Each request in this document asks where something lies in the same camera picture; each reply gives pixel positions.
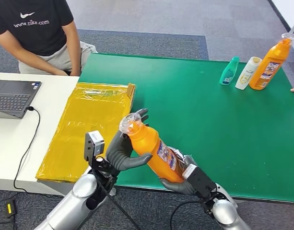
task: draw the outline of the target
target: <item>nike logo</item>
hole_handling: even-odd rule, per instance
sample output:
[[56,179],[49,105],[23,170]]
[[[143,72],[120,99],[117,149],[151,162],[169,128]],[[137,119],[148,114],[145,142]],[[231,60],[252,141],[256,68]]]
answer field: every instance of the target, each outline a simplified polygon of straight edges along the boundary
[[21,16],[21,18],[23,18],[23,19],[25,19],[25,18],[26,18],[26,17],[28,17],[28,16],[31,16],[31,15],[33,15],[33,14],[35,14],[35,12],[33,12],[33,13],[27,13],[27,14],[20,14],[20,16]]

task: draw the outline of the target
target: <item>wall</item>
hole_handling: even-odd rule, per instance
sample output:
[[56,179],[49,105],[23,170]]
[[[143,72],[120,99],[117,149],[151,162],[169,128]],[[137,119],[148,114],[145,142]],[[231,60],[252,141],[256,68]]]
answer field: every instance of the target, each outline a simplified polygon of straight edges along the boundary
[[290,27],[294,25],[294,0],[272,0]]

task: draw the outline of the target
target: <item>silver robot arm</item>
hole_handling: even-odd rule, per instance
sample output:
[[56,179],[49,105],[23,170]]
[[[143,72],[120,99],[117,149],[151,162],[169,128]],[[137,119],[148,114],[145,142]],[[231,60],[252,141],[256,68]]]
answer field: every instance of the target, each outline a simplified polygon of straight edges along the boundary
[[35,230],[79,230],[108,197],[119,171],[97,155],[104,150],[104,140],[99,131],[86,134],[84,158],[89,167],[68,193]]
[[222,186],[210,180],[198,166],[188,165],[183,173],[183,177],[197,191],[197,196],[204,200],[203,203],[204,211],[214,218],[223,230],[251,230],[237,214],[237,205],[235,201]]
[[[103,150],[104,140],[99,131],[87,133],[84,159],[89,163],[89,167],[71,191],[35,230],[79,230],[104,204],[108,199],[107,192],[116,183],[120,171],[106,159],[98,156]],[[190,157],[182,156],[177,149],[174,149],[174,152],[181,160]],[[183,177],[196,190],[195,195],[204,200],[205,212],[222,229],[251,230],[237,214],[237,205],[230,195],[210,180],[198,166],[189,164]]]

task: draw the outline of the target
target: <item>shampoo bottle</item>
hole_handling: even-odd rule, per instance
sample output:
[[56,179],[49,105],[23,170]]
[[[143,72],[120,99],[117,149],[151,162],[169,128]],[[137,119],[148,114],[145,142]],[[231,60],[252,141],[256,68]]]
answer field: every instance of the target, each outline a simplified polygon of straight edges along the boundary
[[262,60],[250,81],[250,86],[255,90],[265,88],[287,60],[293,43],[294,43],[294,34],[283,34],[280,42],[271,48]]
[[238,77],[235,87],[240,90],[245,89],[261,61],[262,59],[259,57],[251,57]]
[[222,85],[229,85],[234,78],[237,69],[240,58],[237,56],[233,57],[229,64],[222,72],[219,83]]
[[129,114],[122,119],[120,131],[127,134],[133,149],[139,155],[152,154],[148,165],[159,178],[173,183],[181,183],[184,179],[184,165],[173,151],[164,143],[154,128],[145,126],[138,113]]

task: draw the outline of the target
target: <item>gray pants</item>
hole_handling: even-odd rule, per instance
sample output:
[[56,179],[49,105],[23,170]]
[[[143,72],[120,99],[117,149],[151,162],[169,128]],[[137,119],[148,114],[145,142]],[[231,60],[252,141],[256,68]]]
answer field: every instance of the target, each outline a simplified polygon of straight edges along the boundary
[[[90,53],[97,53],[95,46],[87,44],[84,42],[81,42],[81,66],[81,70],[85,66],[87,58]],[[50,55],[50,56],[40,56],[41,58],[51,64],[57,69],[69,71],[71,69],[71,61],[70,60],[69,54],[68,53],[67,45],[64,45],[62,49]],[[19,70],[20,73],[25,74],[45,74],[51,75],[45,71],[40,69],[35,69],[33,67],[28,66],[23,62],[19,61]]]

